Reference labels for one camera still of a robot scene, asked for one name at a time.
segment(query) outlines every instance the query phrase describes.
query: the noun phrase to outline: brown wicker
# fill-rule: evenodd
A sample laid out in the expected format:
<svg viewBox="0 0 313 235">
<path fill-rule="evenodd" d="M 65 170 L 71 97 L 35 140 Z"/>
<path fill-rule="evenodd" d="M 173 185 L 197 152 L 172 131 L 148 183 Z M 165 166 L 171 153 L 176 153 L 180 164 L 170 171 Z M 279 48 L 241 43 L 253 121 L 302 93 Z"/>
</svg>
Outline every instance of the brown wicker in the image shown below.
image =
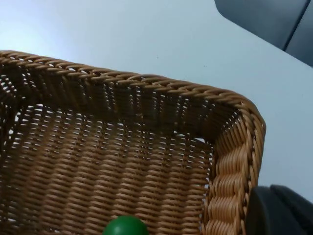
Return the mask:
<svg viewBox="0 0 313 235">
<path fill-rule="evenodd" d="M 0 51 L 0 234 L 245 234 L 265 122 L 245 97 Z"/>
</svg>

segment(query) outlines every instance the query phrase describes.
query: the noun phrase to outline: green ball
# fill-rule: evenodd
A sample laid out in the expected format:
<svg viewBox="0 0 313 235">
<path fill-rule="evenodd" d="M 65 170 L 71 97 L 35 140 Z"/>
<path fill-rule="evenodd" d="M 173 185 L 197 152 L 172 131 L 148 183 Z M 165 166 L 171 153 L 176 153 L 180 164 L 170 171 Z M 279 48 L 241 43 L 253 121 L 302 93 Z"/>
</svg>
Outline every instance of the green ball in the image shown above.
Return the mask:
<svg viewBox="0 0 313 235">
<path fill-rule="evenodd" d="M 133 216 L 120 216 L 112 220 L 102 235 L 149 235 L 147 227 Z"/>
</svg>

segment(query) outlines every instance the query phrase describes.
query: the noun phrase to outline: black object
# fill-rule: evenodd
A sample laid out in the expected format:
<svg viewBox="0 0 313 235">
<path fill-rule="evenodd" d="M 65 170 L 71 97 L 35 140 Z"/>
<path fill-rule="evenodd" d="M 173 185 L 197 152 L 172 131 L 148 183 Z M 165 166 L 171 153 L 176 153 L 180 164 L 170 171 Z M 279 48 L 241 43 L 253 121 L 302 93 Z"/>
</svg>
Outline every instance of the black object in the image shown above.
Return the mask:
<svg viewBox="0 0 313 235">
<path fill-rule="evenodd" d="M 311 235 L 313 204 L 284 186 L 256 187 L 246 217 L 247 235 Z"/>
<path fill-rule="evenodd" d="M 313 66 L 311 0 L 215 0 L 228 20 Z"/>
</svg>

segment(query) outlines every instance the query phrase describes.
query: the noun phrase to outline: white surface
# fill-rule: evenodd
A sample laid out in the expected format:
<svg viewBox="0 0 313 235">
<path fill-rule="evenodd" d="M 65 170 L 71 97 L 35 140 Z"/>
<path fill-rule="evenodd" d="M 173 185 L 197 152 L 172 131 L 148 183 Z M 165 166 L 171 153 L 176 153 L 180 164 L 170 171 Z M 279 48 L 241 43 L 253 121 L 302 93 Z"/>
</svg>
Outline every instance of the white surface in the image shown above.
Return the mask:
<svg viewBox="0 0 313 235">
<path fill-rule="evenodd" d="M 0 48 L 231 89 L 267 123 L 259 184 L 313 201 L 313 69 L 223 18 L 214 0 L 0 1 Z"/>
</svg>

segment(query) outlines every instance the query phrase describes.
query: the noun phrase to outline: gray object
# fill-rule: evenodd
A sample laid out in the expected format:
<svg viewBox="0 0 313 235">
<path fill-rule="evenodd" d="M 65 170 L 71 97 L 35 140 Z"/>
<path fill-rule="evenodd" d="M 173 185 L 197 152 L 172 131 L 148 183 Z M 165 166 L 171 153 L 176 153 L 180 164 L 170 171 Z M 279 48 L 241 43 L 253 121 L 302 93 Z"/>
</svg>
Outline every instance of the gray object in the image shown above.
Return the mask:
<svg viewBox="0 0 313 235">
<path fill-rule="evenodd" d="M 215 3 L 225 18 L 313 65 L 311 0 L 215 0 Z"/>
<path fill-rule="evenodd" d="M 313 2 L 310 2 L 286 52 L 313 67 Z"/>
</svg>

